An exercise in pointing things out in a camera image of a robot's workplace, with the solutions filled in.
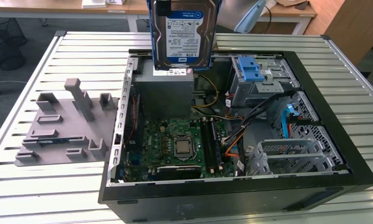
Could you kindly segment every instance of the blue cable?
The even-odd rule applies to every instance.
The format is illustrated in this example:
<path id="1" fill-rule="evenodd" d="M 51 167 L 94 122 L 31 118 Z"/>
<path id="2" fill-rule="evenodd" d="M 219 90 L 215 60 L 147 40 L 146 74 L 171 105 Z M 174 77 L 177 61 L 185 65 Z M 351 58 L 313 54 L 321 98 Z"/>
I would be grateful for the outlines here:
<path id="1" fill-rule="evenodd" d="M 289 132 L 287 132 L 287 115 L 290 113 L 293 114 L 293 116 L 298 116 L 299 115 L 299 113 L 294 110 L 291 104 L 287 104 L 286 106 L 287 106 L 287 108 L 283 109 L 283 111 L 281 113 L 281 129 L 283 131 L 285 139 L 287 139 L 290 137 L 289 136 Z"/>

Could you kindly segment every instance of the table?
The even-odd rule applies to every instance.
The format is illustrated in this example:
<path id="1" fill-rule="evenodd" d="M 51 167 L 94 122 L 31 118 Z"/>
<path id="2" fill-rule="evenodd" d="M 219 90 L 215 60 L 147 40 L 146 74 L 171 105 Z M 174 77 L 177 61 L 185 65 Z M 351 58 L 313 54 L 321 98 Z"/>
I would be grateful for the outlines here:
<path id="1" fill-rule="evenodd" d="M 306 26 L 317 13 L 310 6 L 305 10 L 277 4 L 271 9 L 273 22 L 295 22 L 294 35 L 303 34 Z M 81 0 L 0 0 L 0 17 L 14 18 L 83 18 L 126 19 L 130 32 L 137 32 L 137 19 L 149 19 L 146 0 L 126 0 L 122 6 L 81 9 Z M 263 14 L 258 21 L 269 21 Z"/>
<path id="2" fill-rule="evenodd" d="M 131 0 L 129 5 L 130 15 L 127 16 L 129 26 L 137 26 L 137 19 L 149 19 L 146 0 Z M 293 35 L 302 35 L 307 27 L 309 21 L 317 16 L 315 11 L 310 6 L 305 10 L 298 10 L 294 7 L 283 7 L 277 4 L 270 8 L 271 22 L 294 22 L 297 23 Z M 259 18 L 259 22 L 269 22 L 269 13 L 265 13 Z"/>
<path id="3" fill-rule="evenodd" d="M 93 98 L 121 96 L 129 49 L 150 48 L 149 33 L 67 32 L 55 36 L 0 129 L 0 224 L 118 224 L 97 203 L 103 162 L 15 167 L 14 155 L 35 115 L 39 93 L 70 98 L 66 78 L 78 78 Z M 290 50 L 373 171 L 373 87 L 331 43 L 319 36 L 217 34 L 218 49 Z M 185 220 L 179 223 L 373 223 L 373 187 L 309 211 Z"/>

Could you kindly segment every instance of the green circuit board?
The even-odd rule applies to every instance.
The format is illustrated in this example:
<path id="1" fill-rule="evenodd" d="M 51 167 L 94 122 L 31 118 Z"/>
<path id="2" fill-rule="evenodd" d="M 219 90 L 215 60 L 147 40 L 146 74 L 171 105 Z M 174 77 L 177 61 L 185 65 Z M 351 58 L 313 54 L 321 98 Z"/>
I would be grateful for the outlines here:
<path id="1" fill-rule="evenodd" d="M 214 121 L 217 136 L 225 136 L 223 122 Z M 174 155 L 174 141 L 177 137 L 191 140 L 194 153 L 189 158 L 177 158 Z M 138 168 L 153 168 L 170 165 L 201 166 L 201 178 L 229 177 L 233 175 L 230 160 L 223 161 L 222 171 L 210 173 L 205 169 L 205 153 L 201 143 L 201 131 L 198 119 L 167 119 L 162 121 L 146 121 L 143 126 L 143 140 L 139 166 L 131 169 L 134 181 L 147 181 L 147 175 Z"/>

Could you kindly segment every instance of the gray plastic shroud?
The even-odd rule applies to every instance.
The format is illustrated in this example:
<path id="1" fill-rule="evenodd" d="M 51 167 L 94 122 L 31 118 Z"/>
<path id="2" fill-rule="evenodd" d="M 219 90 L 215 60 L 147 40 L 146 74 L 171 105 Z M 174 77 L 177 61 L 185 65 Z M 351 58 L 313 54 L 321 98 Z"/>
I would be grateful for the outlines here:
<path id="1" fill-rule="evenodd" d="M 37 98 L 39 110 L 15 155 L 15 166 L 103 161 L 118 99 L 109 93 L 89 98 L 77 78 L 66 79 L 65 89 L 73 99 L 57 99 L 50 92 Z"/>

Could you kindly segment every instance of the metal grill table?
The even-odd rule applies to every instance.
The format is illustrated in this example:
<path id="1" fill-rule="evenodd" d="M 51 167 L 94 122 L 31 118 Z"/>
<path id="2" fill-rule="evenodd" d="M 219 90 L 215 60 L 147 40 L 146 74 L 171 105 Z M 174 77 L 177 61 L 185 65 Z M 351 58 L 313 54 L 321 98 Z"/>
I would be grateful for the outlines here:
<path id="1" fill-rule="evenodd" d="M 295 51 L 373 171 L 373 87 L 331 41 L 319 36 L 218 34 L 218 49 Z M 35 115 L 39 93 L 70 98 L 66 78 L 98 97 L 121 95 L 129 49 L 149 49 L 147 33 L 67 32 L 55 36 L 0 129 L 0 224 L 121 223 L 97 203 L 102 162 L 15 167 L 14 155 Z M 309 211 L 177 223 L 373 223 L 373 187 Z"/>

